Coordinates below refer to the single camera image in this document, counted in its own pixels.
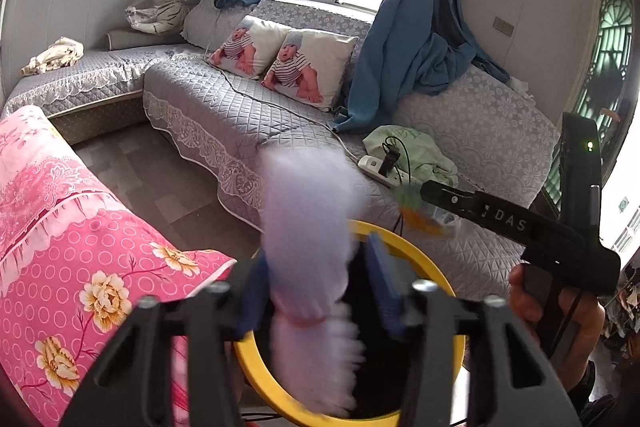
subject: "throw pillow with baby photo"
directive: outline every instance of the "throw pillow with baby photo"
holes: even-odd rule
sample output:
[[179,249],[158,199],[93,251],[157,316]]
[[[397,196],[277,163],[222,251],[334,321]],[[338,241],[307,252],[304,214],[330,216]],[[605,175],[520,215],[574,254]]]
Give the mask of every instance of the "throw pillow with baby photo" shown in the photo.
[[335,102],[357,37],[291,30],[262,85],[323,111]]
[[290,29],[284,24],[247,15],[206,61],[239,76],[257,76],[273,62]]

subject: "light green towel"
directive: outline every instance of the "light green towel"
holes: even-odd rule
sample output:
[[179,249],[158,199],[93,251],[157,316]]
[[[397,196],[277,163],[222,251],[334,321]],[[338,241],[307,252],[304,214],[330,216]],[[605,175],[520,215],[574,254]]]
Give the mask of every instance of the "light green towel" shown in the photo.
[[[449,158],[447,158],[434,142],[433,138],[415,129],[408,129],[399,125],[383,125],[374,130],[362,142],[367,149],[367,154],[376,158],[384,159],[385,151],[382,143],[388,136],[395,136],[402,140],[409,154],[411,163],[411,177],[416,181],[424,183],[434,180],[449,187],[458,187],[458,168]],[[404,172],[409,172],[406,154],[402,145],[397,140],[395,146],[400,150],[398,168]]]

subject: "striped shirt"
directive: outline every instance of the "striped shirt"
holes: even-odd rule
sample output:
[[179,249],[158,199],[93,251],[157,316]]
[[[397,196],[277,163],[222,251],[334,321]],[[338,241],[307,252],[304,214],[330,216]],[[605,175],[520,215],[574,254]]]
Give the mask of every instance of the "striped shirt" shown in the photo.
[[225,43],[222,44],[222,48],[225,51],[225,57],[236,58],[249,44],[251,44],[251,37],[249,34],[245,33],[237,41],[229,37]]
[[285,87],[296,85],[296,80],[300,76],[300,72],[306,68],[311,62],[306,60],[305,55],[296,52],[287,62],[276,58],[272,69],[278,81]]

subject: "baby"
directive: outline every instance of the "baby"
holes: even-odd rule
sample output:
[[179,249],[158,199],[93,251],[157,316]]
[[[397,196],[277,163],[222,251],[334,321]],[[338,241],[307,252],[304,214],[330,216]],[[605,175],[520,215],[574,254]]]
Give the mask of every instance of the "baby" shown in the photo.
[[254,74],[255,46],[252,43],[249,29],[251,21],[244,20],[231,36],[211,55],[213,65],[219,66],[222,58],[236,58],[236,69],[246,74]]
[[274,89],[278,82],[285,87],[298,86],[296,97],[312,103],[322,102],[322,95],[318,90],[318,72],[311,67],[305,55],[298,51],[301,45],[302,35],[289,32],[262,85],[269,89]]

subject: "pink fabric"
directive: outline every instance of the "pink fabric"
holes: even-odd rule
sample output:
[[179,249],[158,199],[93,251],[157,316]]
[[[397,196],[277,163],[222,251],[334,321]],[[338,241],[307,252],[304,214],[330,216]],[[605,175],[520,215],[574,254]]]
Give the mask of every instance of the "pink fabric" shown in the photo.
[[[0,194],[0,226],[15,223],[0,243],[0,364],[44,427],[58,425],[136,301],[192,295],[235,263],[217,251],[175,250],[86,170],[37,108],[0,123]],[[179,424],[185,355],[177,339]]]

